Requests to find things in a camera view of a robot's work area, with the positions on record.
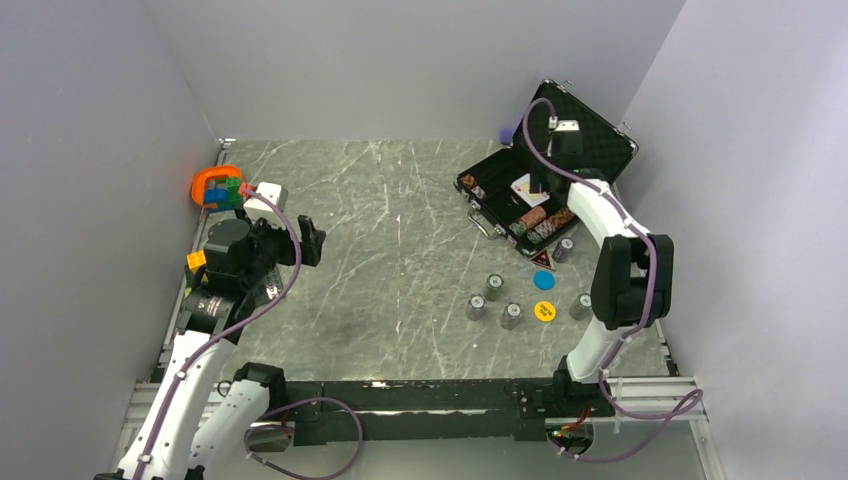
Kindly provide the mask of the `black poker chip case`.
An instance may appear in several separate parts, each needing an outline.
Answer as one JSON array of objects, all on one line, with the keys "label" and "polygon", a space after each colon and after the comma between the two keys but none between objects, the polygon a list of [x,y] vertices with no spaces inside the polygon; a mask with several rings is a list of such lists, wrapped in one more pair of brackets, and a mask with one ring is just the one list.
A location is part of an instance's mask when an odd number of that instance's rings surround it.
[{"label": "black poker chip case", "polygon": [[565,172],[613,183],[635,158],[637,143],[550,79],[504,148],[456,175],[454,188],[526,257],[551,245],[577,221],[566,205]]}]

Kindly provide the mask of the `red poker chip stack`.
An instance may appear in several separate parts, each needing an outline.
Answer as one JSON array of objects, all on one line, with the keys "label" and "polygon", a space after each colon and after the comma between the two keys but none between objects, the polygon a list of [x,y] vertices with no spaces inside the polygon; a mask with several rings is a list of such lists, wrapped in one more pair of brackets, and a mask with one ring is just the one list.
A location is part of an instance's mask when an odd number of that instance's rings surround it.
[{"label": "red poker chip stack", "polygon": [[534,226],[545,220],[547,216],[548,214],[542,206],[536,206],[524,215],[522,215],[517,221],[524,222],[527,226],[527,230],[530,230]]}]

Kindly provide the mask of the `purple poker chip stack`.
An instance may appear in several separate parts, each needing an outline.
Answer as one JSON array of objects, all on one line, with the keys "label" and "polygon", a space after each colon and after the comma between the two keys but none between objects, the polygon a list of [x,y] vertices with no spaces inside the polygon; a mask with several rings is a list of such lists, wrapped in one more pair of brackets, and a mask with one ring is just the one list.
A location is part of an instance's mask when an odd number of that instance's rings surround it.
[{"label": "purple poker chip stack", "polygon": [[563,264],[569,261],[573,256],[574,247],[575,244],[571,238],[561,238],[554,247],[554,250],[552,252],[552,259],[557,264]]}]

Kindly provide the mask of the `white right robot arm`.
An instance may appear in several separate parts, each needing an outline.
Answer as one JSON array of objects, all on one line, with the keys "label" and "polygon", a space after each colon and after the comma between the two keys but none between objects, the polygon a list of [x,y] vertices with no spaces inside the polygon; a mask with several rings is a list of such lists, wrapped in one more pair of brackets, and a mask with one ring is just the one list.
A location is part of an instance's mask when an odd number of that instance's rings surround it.
[{"label": "white right robot arm", "polygon": [[569,378],[551,390],[553,406],[572,416],[591,398],[587,384],[605,383],[622,347],[671,307],[675,244],[667,234],[649,231],[612,194],[608,182],[582,177],[553,165],[522,129],[531,154],[568,184],[567,208],[599,245],[590,289],[593,318],[578,346],[565,356]]}]

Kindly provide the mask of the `playing cards deck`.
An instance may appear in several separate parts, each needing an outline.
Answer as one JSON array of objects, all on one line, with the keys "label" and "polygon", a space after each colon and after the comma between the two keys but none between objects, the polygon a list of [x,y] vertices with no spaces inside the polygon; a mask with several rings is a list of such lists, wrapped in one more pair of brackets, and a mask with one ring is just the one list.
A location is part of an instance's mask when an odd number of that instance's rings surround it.
[{"label": "playing cards deck", "polygon": [[523,176],[514,180],[511,183],[510,188],[531,208],[535,208],[550,199],[550,195],[545,191],[540,191],[539,193],[532,193],[530,191],[529,173],[525,173]]}]

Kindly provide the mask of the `purple object behind case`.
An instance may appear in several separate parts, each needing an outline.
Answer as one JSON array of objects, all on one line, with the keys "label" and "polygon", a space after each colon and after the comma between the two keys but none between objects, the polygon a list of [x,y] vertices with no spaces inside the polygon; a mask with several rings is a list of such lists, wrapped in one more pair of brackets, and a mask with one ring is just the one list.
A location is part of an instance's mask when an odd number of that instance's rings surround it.
[{"label": "purple object behind case", "polygon": [[514,127],[503,128],[499,132],[499,143],[504,146],[509,146],[513,144],[513,137],[515,135]]}]

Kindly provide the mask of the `perforated metal plate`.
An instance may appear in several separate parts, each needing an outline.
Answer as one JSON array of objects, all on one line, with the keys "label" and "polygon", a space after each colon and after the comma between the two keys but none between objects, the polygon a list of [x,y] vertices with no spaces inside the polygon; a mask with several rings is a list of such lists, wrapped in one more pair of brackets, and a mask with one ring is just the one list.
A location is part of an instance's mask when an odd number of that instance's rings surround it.
[{"label": "perforated metal plate", "polygon": [[254,290],[256,307],[262,307],[270,303],[283,290],[285,281],[281,277],[281,269],[275,266],[257,285]]}]

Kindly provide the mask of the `orange black chip stack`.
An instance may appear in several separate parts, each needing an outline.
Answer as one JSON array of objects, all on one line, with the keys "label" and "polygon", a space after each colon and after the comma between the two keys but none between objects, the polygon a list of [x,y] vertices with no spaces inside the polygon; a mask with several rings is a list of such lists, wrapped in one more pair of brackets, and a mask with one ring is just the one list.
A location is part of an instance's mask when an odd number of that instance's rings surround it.
[{"label": "orange black chip stack", "polygon": [[575,214],[568,208],[562,208],[556,213],[548,217],[548,222],[551,228],[556,231],[563,228],[571,220],[575,218]]}]

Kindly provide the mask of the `green toy block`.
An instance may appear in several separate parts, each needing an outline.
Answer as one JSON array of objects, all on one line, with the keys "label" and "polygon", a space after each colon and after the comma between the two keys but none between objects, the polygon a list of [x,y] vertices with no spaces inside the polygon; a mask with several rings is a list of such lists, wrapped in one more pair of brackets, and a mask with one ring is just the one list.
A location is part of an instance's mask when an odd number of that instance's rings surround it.
[{"label": "green toy block", "polygon": [[244,201],[241,193],[243,180],[240,177],[228,177],[223,184],[227,192],[226,202],[229,204],[240,204]]}]

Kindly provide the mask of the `blue toy block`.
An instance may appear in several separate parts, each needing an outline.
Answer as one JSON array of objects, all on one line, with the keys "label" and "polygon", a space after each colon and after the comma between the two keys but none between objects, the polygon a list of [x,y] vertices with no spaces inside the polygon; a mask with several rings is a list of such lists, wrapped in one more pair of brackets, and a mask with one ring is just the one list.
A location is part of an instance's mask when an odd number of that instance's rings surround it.
[{"label": "blue toy block", "polygon": [[229,191],[224,188],[208,189],[203,192],[202,206],[204,208],[220,208],[229,202]]}]

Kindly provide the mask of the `triangular red warning card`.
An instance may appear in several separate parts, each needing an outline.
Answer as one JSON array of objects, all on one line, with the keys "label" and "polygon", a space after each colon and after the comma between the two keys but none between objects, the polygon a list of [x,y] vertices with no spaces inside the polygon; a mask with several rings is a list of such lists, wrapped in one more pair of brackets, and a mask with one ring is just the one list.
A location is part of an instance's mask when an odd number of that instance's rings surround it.
[{"label": "triangular red warning card", "polygon": [[547,250],[540,250],[530,258],[530,262],[535,266],[549,271],[555,270],[554,261],[551,259]]}]

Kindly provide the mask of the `orange plastic bowl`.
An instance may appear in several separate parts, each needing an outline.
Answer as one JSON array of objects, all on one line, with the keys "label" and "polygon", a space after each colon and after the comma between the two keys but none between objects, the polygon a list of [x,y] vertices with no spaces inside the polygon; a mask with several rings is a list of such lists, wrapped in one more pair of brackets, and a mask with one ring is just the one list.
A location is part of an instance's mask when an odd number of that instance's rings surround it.
[{"label": "orange plastic bowl", "polygon": [[[202,206],[202,195],[205,190],[224,188],[224,181],[228,177],[240,177],[243,180],[243,175],[238,167],[232,165],[221,165],[208,167],[198,172],[191,184],[190,196],[195,204]],[[224,204],[220,208],[207,208],[215,211],[233,209],[240,204]]]}]

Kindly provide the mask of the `yellow dealer button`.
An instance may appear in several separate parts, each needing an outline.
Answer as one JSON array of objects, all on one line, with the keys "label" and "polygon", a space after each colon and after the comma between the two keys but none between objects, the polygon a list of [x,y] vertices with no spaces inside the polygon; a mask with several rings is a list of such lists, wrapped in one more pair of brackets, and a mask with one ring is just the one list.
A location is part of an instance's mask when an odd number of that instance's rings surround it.
[{"label": "yellow dealer button", "polygon": [[533,311],[536,319],[544,323],[552,322],[557,316],[556,307],[549,301],[536,303]]}]

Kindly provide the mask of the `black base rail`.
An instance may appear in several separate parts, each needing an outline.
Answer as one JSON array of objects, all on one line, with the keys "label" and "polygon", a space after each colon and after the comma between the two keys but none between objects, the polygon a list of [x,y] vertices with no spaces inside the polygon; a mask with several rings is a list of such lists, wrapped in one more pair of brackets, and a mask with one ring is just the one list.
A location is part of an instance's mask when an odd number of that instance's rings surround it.
[{"label": "black base rail", "polygon": [[543,441],[559,421],[613,416],[596,384],[550,378],[289,381],[282,369],[248,362],[235,380],[271,389],[270,422],[294,426],[297,446],[331,442],[509,437]]}]

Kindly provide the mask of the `aluminium frame rail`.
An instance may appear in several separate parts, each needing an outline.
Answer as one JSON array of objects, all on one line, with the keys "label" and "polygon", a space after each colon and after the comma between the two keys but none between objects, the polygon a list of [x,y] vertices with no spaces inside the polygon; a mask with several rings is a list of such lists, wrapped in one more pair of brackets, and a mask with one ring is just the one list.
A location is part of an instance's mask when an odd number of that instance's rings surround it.
[{"label": "aluminium frame rail", "polygon": [[[321,393],[370,415],[413,414],[482,415],[496,410],[497,402],[516,404],[541,391],[536,379],[293,382],[290,400]],[[697,388],[692,377],[615,377],[608,380],[610,395],[622,408],[641,415],[667,413]]]}]

